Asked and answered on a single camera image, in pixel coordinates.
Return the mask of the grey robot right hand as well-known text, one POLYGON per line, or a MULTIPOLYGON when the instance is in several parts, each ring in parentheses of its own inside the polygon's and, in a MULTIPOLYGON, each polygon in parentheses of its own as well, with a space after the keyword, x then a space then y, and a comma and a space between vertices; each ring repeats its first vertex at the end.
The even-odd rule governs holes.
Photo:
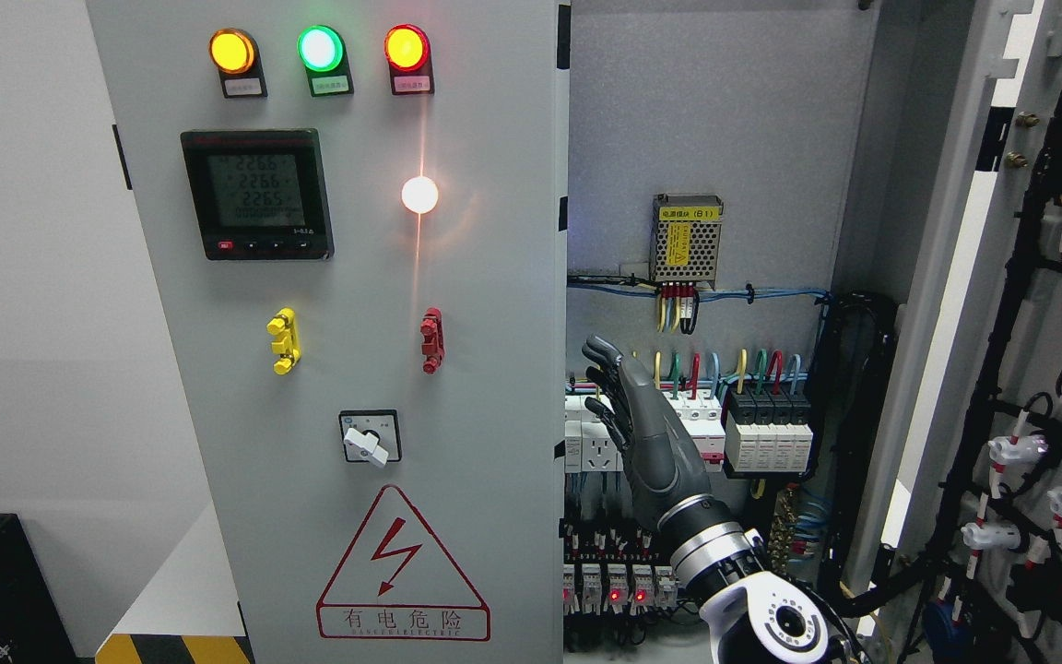
POLYGON ((703 459, 676 412, 638 359, 598 335, 582 353, 586 375, 609 397, 585 401, 606 426, 631 486, 633 516, 673 545, 729 518, 714 500, 703 459))

